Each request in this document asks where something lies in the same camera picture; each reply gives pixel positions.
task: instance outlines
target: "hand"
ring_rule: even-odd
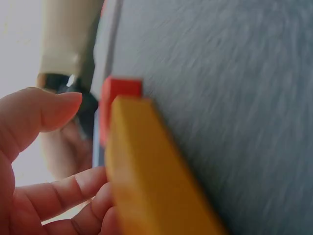
[[[47,167],[55,179],[90,169],[92,165],[92,141],[82,140],[78,126],[70,121],[61,129],[41,133]]]
[[[38,133],[64,126],[81,103],[78,93],[55,95],[30,88],[0,100],[0,234],[119,234],[116,209],[103,167],[62,181],[15,187],[12,162]],[[71,220],[42,221],[92,198]]]

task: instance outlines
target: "human skin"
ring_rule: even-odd
[[[103,167],[53,183],[15,187],[12,162],[40,132],[53,131],[71,120],[81,100],[78,93],[56,95],[37,88],[0,100],[0,234],[120,234]],[[92,197],[72,219],[42,225]]]

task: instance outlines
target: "gray fabric surface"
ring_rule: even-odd
[[[112,72],[144,78],[233,234],[313,234],[312,25],[307,0],[123,0]]]

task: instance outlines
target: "black object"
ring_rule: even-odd
[[[55,90],[57,94],[65,92],[80,92],[83,94],[82,104],[74,117],[80,128],[82,139],[93,138],[94,113],[98,109],[96,98],[81,85],[81,78],[77,78],[71,86],[67,86],[69,77],[59,74],[48,74],[45,89]]]

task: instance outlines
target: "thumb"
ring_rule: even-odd
[[[81,93],[52,94],[27,88],[0,99],[0,151],[12,162],[39,132],[60,128],[82,102]]]

